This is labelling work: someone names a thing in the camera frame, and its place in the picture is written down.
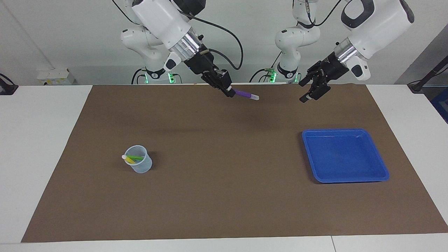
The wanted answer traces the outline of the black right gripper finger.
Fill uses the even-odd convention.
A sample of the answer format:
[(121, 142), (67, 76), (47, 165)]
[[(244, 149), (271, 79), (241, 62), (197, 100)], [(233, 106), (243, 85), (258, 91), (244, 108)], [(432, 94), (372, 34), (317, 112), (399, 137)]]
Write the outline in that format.
[(236, 92), (232, 88), (232, 80), (229, 74), (203, 74), (203, 81), (208, 83), (213, 88), (222, 91), (227, 97), (234, 97)]
[(221, 90), (222, 92), (234, 92), (232, 88), (232, 80), (228, 70), (214, 70), (215, 80), (214, 88)]

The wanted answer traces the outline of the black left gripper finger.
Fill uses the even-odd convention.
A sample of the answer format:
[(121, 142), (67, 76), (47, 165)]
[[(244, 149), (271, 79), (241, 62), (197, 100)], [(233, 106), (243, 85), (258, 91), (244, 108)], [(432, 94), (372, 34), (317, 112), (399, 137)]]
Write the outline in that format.
[(310, 88), (318, 88), (323, 85), (323, 74), (321, 62), (316, 62), (314, 65), (309, 67), (307, 70), (307, 74), (301, 81), (298, 82), (298, 85), (304, 87), (307, 84), (310, 84)]
[(311, 99), (318, 100), (328, 91), (330, 91), (330, 89), (331, 87), (328, 86), (326, 82), (312, 82), (309, 91), (303, 96), (301, 96), (299, 100), (302, 103), (305, 103)]

